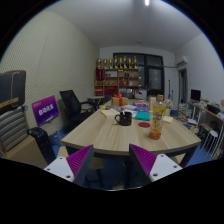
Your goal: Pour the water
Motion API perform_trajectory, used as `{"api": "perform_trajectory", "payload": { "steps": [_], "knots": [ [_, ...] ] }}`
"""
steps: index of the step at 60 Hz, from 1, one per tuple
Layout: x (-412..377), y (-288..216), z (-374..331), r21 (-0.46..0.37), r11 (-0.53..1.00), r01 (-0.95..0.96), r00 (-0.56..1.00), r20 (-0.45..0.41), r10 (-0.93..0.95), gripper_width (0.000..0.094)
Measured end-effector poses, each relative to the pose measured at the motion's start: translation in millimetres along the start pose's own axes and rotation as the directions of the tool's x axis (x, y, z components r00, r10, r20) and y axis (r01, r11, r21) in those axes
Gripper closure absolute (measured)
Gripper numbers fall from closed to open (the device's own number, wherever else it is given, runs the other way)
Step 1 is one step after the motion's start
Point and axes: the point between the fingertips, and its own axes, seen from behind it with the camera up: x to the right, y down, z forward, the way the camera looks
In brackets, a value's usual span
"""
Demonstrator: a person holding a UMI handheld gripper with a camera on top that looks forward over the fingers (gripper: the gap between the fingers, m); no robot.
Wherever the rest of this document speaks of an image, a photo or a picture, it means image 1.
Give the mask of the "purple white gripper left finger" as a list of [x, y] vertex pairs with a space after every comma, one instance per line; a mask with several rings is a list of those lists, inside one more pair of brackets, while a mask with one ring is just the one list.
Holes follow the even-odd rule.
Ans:
[[94, 147], [89, 145], [68, 157], [58, 157], [45, 168], [45, 171], [82, 186], [93, 156]]

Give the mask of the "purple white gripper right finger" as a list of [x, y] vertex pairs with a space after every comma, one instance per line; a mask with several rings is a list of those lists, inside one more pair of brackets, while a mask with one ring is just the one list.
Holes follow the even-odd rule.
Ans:
[[141, 186], [155, 182], [182, 169], [167, 155], [156, 155], [134, 144], [129, 145], [129, 154]]

